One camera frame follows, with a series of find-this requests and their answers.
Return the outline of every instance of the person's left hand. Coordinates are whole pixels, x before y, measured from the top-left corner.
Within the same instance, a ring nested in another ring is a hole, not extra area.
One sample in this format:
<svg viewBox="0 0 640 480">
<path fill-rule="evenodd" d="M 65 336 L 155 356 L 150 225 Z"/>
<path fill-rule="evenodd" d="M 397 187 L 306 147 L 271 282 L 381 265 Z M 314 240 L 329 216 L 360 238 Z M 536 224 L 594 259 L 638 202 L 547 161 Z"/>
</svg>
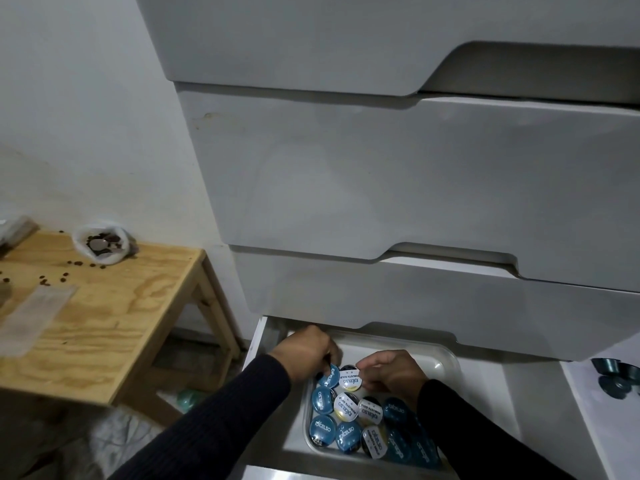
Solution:
<svg viewBox="0 0 640 480">
<path fill-rule="evenodd" d="M 288 336 L 269 355 L 282 364 L 292 384 L 305 381 L 320 371 L 328 375 L 331 368 L 324 360 L 327 355 L 331 357 L 331 363 L 340 364 L 340 349 L 316 325 L 309 325 Z"/>
</svg>

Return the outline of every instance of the drawer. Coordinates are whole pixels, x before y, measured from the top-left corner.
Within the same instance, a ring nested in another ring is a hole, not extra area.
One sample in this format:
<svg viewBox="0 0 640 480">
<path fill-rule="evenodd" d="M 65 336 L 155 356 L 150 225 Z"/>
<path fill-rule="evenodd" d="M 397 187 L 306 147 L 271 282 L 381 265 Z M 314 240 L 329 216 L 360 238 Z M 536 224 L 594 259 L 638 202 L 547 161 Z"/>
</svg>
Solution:
<svg viewBox="0 0 640 480">
<path fill-rule="evenodd" d="M 204 84 L 406 96 L 472 41 L 640 47 L 640 0 L 138 4 L 167 78 Z"/>
<path fill-rule="evenodd" d="M 260 353 L 271 350 L 288 333 L 306 322 L 263 317 L 258 323 L 245 366 Z M 372 328 L 358 337 L 344 329 L 327 328 L 344 350 L 359 349 L 368 354 L 380 347 L 400 347 L 415 354 L 422 344 L 447 347 L 458 359 L 462 381 L 457 387 L 480 412 L 546 456 L 560 468 L 585 480 L 606 479 L 602 462 L 590 440 L 578 406 L 559 362 L 522 355 L 502 354 L 466 347 L 428 333 L 407 334 L 402 330 Z M 305 415 L 301 402 L 304 385 L 293 387 L 285 403 L 254 437 L 241 462 L 244 478 L 255 476 L 258 468 L 280 478 L 301 474 L 340 480 L 405 478 L 456 478 L 451 471 L 417 470 L 385 462 L 354 461 L 340 455 L 318 455 L 305 441 Z M 500 452 L 496 452 L 496 461 Z"/>
<path fill-rule="evenodd" d="M 229 245 L 372 260 L 410 242 L 640 291 L 638 111 L 191 85 L 179 97 Z"/>
<path fill-rule="evenodd" d="M 234 249 L 252 311 L 352 329 L 384 323 L 461 344 L 583 360 L 640 331 L 640 294 L 516 278 L 495 266 Z"/>
</svg>

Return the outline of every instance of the dark long-sleeve shirt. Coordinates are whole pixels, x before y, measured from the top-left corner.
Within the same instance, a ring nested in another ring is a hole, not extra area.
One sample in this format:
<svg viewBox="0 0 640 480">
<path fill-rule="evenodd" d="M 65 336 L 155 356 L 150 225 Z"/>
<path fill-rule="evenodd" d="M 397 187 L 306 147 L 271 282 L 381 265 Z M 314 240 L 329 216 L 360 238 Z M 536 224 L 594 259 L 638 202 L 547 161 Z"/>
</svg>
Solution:
<svg viewBox="0 0 640 480">
<path fill-rule="evenodd" d="M 249 441 L 284 401 L 291 382 L 263 355 L 128 460 L 112 480 L 224 479 Z M 573 477 L 524 446 L 437 380 L 422 387 L 418 418 L 462 480 L 512 478 L 514 465 L 535 478 Z M 496 452 L 509 461 L 491 461 Z"/>
</svg>

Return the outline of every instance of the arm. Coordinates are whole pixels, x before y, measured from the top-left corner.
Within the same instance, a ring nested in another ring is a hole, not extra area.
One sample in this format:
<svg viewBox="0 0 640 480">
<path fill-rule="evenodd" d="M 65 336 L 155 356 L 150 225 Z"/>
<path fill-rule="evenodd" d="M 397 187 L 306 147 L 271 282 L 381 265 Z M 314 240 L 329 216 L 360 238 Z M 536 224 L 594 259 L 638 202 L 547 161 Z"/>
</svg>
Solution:
<svg viewBox="0 0 640 480">
<path fill-rule="evenodd" d="M 513 466 L 531 477 L 573 477 L 485 418 L 442 382 L 428 380 L 406 350 L 385 350 L 356 364 L 362 386 L 404 399 L 462 480 L 511 478 Z M 509 461 L 492 461 L 499 455 Z"/>
<path fill-rule="evenodd" d="M 420 389 L 418 419 L 461 479 L 508 478 L 521 465 L 532 478 L 573 477 L 524 446 L 440 381 Z M 500 455 L 509 461 L 489 461 Z"/>
<path fill-rule="evenodd" d="M 112 480 L 226 478 L 291 384 L 329 368 L 325 356 L 339 362 L 327 334 L 314 325 L 295 332 L 160 433 Z"/>
</svg>

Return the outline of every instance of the hand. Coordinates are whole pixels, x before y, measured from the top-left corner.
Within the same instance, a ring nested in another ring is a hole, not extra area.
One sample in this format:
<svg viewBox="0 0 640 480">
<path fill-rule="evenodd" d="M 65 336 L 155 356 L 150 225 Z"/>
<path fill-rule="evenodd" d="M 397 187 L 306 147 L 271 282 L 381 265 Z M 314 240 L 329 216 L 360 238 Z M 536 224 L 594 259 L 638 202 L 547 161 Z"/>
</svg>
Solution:
<svg viewBox="0 0 640 480">
<path fill-rule="evenodd" d="M 316 325 L 309 325 L 288 336 L 269 355 L 282 364 L 292 384 L 305 381 L 320 371 L 329 374 L 331 368 L 324 360 L 326 355 L 331 357 L 331 363 L 340 363 L 340 349 Z"/>
<path fill-rule="evenodd" d="M 362 386 L 370 391 L 390 392 L 415 411 L 427 376 L 406 350 L 382 350 L 356 364 Z"/>
</svg>

